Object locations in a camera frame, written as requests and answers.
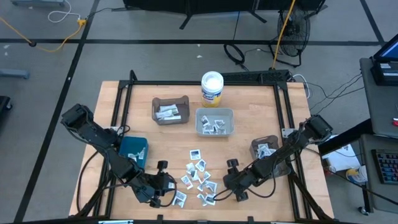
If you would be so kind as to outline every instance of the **wooden tabletop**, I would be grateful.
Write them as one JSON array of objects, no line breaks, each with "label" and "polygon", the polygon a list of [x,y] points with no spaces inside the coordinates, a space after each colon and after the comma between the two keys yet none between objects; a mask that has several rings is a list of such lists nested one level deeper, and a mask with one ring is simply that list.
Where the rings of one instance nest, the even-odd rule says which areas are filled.
[{"label": "wooden tabletop", "polygon": [[[118,82],[103,82],[95,109],[95,122],[105,127],[109,126],[116,99]],[[295,126],[310,117],[307,99],[302,83],[288,83],[290,104],[294,116]],[[151,118],[151,103],[154,97],[160,99],[179,98],[187,95],[190,100],[190,119],[186,124],[159,126]],[[288,127],[285,115],[283,93],[280,92],[284,110],[285,126]],[[245,221],[253,216],[255,221],[294,221],[292,203],[290,200],[287,177],[276,179],[276,191],[271,198],[263,199],[248,192],[249,200],[237,202],[235,196],[225,201],[216,202],[215,206],[202,207],[197,195],[198,181],[193,182],[194,188],[187,190],[182,184],[181,177],[186,175],[185,165],[190,163],[189,150],[200,149],[202,159],[206,160],[206,170],[210,172],[210,180],[218,183],[217,192],[224,190],[222,178],[226,175],[228,159],[239,160],[238,169],[242,169],[252,162],[249,153],[253,139],[276,135],[280,141],[279,122],[275,105],[275,96],[271,86],[225,86],[220,107],[231,108],[234,111],[235,132],[228,138],[199,137],[195,131],[195,111],[201,108],[201,87],[182,85],[134,85],[132,89],[127,125],[131,130],[128,136],[145,137],[149,143],[146,162],[146,172],[155,174],[159,160],[167,160],[167,172],[177,181],[179,191],[187,194],[184,208],[170,206],[167,208],[150,208],[146,203],[139,203],[131,188],[116,188],[111,218],[155,220],[158,214],[163,214],[165,220],[225,220]],[[91,146],[86,147],[82,166],[95,152]],[[326,186],[325,176],[318,155],[303,151],[301,154],[307,189],[325,213],[333,217],[333,211]],[[88,165],[81,185],[81,207],[90,199],[98,187],[103,158],[96,156]],[[267,181],[260,187],[251,187],[261,195],[271,192],[273,181]],[[300,214],[304,217],[302,197],[298,188]],[[172,192],[162,197],[162,204],[172,199]],[[104,192],[101,211],[104,213],[108,191]],[[76,192],[70,214],[75,214]]]}]

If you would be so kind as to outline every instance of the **gray floor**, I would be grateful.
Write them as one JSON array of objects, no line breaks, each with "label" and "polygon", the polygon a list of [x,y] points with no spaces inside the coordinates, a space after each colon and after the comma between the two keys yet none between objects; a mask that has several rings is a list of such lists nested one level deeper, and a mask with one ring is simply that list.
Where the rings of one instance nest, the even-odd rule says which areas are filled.
[{"label": "gray floor", "polygon": [[[73,12],[85,17],[93,0],[70,0]],[[398,33],[394,0],[367,0],[369,8],[385,40]],[[359,0],[328,0],[329,8],[311,18],[310,40],[320,41],[377,41]],[[121,7],[122,0],[101,0],[98,9]],[[51,7],[33,9],[15,7],[2,1],[0,16],[7,19],[24,35],[36,39],[62,39],[76,28],[76,17],[67,17],[59,24],[47,20]],[[236,39],[269,40],[276,33],[276,12],[258,12],[269,22],[260,23],[252,15],[242,12]],[[185,16],[165,12],[109,12],[95,15],[88,39],[232,39],[237,13],[194,16],[185,30],[179,25]],[[0,39],[18,38],[0,23]],[[54,49],[57,44],[45,44]],[[77,44],[67,44],[48,54],[27,44],[0,43],[0,68],[26,69],[29,80],[0,78],[0,95],[12,97],[14,109],[9,114],[0,134],[0,222],[12,222],[22,194],[43,143],[45,133],[57,104],[65,77],[70,68]],[[241,50],[266,46],[239,45]],[[373,55],[380,47],[308,46],[303,53],[303,65],[293,69],[308,82],[332,92],[351,77],[359,74],[359,59]],[[296,58],[284,58],[296,62]],[[267,70],[271,55],[252,51],[247,54],[250,70]],[[201,44],[86,44],[81,53],[63,111],[75,103],[94,108],[101,82],[128,77],[133,69],[140,80],[199,80],[210,70],[239,72],[239,66],[230,61],[222,45]],[[362,87],[362,80],[350,90]],[[320,89],[311,86],[313,106],[323,99]],[[316,113],[327,102],[312,110]],[[341,133],[369,117],[364,91],[357,91],[333,102],[321,115]],[[43,169],[30,201],[25,221],[66,217],[69,212],[80,168],[84,145],[73,140],[61,125],[54,132]],[[334,177],[328,177],[328,188],[336,218],[347,222],[392,223],[397,215],[376,211],[365,217],[356,211],[363,205],[362,194],[355,186]]]}]

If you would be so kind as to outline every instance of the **table leg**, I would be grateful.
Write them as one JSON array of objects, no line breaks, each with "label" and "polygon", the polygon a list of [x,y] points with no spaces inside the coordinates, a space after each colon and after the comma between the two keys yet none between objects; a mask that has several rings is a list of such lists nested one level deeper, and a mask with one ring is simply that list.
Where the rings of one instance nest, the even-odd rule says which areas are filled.
[{"label": "table leg", "polygon": [[373,134],[372,122],[369,119],[363,121],[357,126],[339,134],[338,136],[327,140],[318,146],[319,153],[322,155],[331,153],[361,137],[362,134]]}]

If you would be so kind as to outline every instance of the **wheel caster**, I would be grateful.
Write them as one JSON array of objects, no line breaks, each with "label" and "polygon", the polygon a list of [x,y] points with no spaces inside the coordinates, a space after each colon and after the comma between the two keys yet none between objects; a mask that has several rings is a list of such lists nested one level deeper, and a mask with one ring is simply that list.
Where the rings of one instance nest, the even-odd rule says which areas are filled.
[{"label": "wheel caster", "polygon": [[366,215],[369,216],[369,212],[366,211],[365,207],[359,207],[358,211],[362,214],[362,215]]},{"label": "wheel caster", "polygon": [[12,104],[11,102],[8,102],[7,106],[6,106],[6,110],[11,110],[12,109]]}]

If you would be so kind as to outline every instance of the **blue box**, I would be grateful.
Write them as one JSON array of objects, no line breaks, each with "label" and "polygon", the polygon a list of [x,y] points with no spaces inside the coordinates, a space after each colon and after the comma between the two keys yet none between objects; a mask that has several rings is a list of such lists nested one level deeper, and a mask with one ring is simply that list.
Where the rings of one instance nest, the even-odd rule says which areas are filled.
[{"label": "blue box", "polygon": [[136,156],[137,164],[144,169],[148,155],[148,140],[140,137],[124,137],[120,145],[119,155],[131,159],[133,159],[133,155],[138,155]]}]

